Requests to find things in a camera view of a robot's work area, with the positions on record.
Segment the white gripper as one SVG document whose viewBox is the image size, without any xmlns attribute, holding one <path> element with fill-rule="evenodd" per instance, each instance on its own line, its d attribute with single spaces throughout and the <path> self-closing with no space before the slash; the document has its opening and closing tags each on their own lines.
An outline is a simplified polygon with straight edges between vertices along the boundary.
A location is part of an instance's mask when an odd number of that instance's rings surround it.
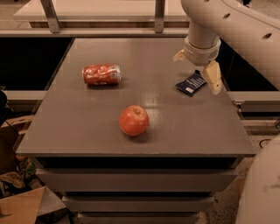
<svg viewBox="0 0 280 224">
<path fill-rule="evenodd" d="M 205 66 L 202 76 L 214 95 L 217 95 L 222 89 L 221 69 L 219 63 L 215 61 L 220 46 L 219 38 L 214 41 L 213 46 L 206 49 L 192 45 L 189 38 L 185 38 L 184 48 L 173 56 L 174 62 L 189 60 L 195 66 Z"/>
</svg>

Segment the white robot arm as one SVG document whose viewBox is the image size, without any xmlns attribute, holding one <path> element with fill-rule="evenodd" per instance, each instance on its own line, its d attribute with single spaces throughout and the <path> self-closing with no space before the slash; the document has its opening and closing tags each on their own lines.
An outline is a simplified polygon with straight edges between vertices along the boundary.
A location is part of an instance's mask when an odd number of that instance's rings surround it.
<svg viewBox="0 0 280 224">
<path fill-rule="evenodd" d="M 175 60 L 214 69 L 225 41 L 275 88 L 280 89 L 279 21 L 235 0 L 181 0 L 190 18 L 188 35 Z M 280 224 L 280 135 L 255 156 L 239 202 L 235 224 Z"/>
</svg>

